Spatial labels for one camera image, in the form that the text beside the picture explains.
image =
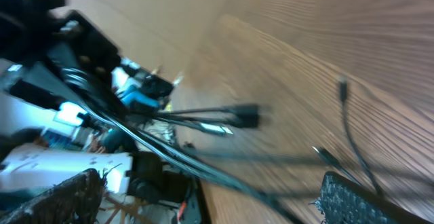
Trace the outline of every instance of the wood grain surface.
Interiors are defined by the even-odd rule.
[[[217,138],[179,128],[180,142],[206,151],[311,157],[312,146],[325,147],[357,164],[338,102],[344,73],[353,136],[380,171],[388,199],[434,221],[433,188],[419,181],[434,179],[433,1],[230,0],[186,70],[174,106],[258,102],[269,110],[259,130]],[[281,200],[306,223],[323,219],[308,203],[328,167],[204,160],[284,194]],[[360,170],[352,172],[372,188]],[[210,184],[204,191],[213,223],[286,223],[240,193]]]

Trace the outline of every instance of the wooden table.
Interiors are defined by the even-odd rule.
[[[218,138],[178,129],[200,150],[356,159],[344,137],[337,78],[351,82],[351,130],[367,161],[433,178],[433,0],[229,0],[176,89],[174,107],[238,102],[272,108],[259,130]],[[204,160],[274,192],[306,223],[323,217],[324,166]],[[367,186],[367,178],[353,171]],[[434,221],[432,188],[376,174],[391,201]],[[256,200],[205,184],[213,223],[286,223]]]

